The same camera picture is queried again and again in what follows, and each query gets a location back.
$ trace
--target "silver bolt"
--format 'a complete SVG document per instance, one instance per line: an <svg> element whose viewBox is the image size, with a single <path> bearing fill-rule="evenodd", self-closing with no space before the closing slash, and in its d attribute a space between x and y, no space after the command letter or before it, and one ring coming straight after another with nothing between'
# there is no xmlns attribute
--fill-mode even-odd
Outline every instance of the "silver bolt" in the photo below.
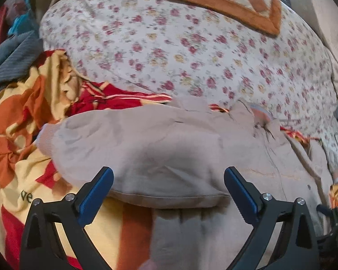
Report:
<svg viewBox="0 0 338 270"><path fill-rule="evenodd" d="M299 205L304 205L304 204L305 204L305 201L304 201L303 198L298 198L298 199L297 199L297 203L298 203Z"/></svg>
<svg viewBox="0 0 338 270"><path fill-rule="evenodd" d="M33 205L36 206L36 205L38 205L40 202L41 202L41 199L36 198L36 199L33 200Z"/></svg>
<svg viewBox="0 0 338 270"><path fill-rule="evenodd" d="M67 201L73 201L74 198L75 198L75 194L73 194L73 193L67 194L65 196L65 200L67 200Z"/></svg>
<svg viewBox="0 0 338 270"><path fill-rule="evenodd" d="M262 196L263 196L263 199L267 201L270 201L271 199L273 199L273 196L269 193L264 193Z"/></svg>

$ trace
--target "black device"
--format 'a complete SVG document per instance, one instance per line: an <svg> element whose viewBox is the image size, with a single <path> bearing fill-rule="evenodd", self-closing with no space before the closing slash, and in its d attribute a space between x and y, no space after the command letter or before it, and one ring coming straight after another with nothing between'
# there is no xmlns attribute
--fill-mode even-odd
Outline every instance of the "black device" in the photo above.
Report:
<svg viewBox="0 0 338 270"><path fill-rule="evenodd" d="M62 223L70 245L84 270L111 270L85 232L114 182L114 174L103 167L79 192L61 201L33 200L22 237L20 270L75 270L67 258L54 223ZM323 206L318 211L331 218L332 231L316 238L305 200L276 200L261 194L246 182L235 167L224 172L224 183L244 221L253 226L246 243L227 270L256 270L275 224L281 232L265 270L319 270L321 258L330 263L338 253L338 210Z"/></svg>

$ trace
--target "white floral fabric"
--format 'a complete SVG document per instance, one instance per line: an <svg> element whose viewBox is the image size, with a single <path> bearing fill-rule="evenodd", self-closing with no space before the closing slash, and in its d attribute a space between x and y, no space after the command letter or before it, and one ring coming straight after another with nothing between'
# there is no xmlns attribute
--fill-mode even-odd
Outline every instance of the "white floral fabric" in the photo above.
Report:
<svg viewBox="0 0 338 270"><path fill-rule="evenodd" d="M61 0L44 15L40 32L47 46L66 49L97 82L203 96L224 107L243 97L338 152L327 50L284 4L281 23L272 38L169 0Z"/></svg>

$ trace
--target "bed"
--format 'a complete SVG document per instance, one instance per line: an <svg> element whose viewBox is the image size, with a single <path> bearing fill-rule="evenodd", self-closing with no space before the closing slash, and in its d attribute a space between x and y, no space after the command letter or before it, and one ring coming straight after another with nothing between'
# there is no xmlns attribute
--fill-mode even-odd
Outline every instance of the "bed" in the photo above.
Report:
<svg viewBox="0 0 338 270"><path fill-rule="evenodd" d="M60 0L43 16L40 35L47 50L66 50L72 67L92 81L129 91L202 97L224 108L244 98L260 104L283 127L320 138L329 164L329 155L338 157L329 50L284 4L276 38L211 10L168 0ZM18 269L31 191L52 201L78 189L65 183L38 150L18 161L14 171L16 183L0 189L0 252ZM115 269L138 269L149 258L151 210L108 199L99 215L88 229L98 250ZM69 261L79 268L62 229L59 233Z"/></svg>

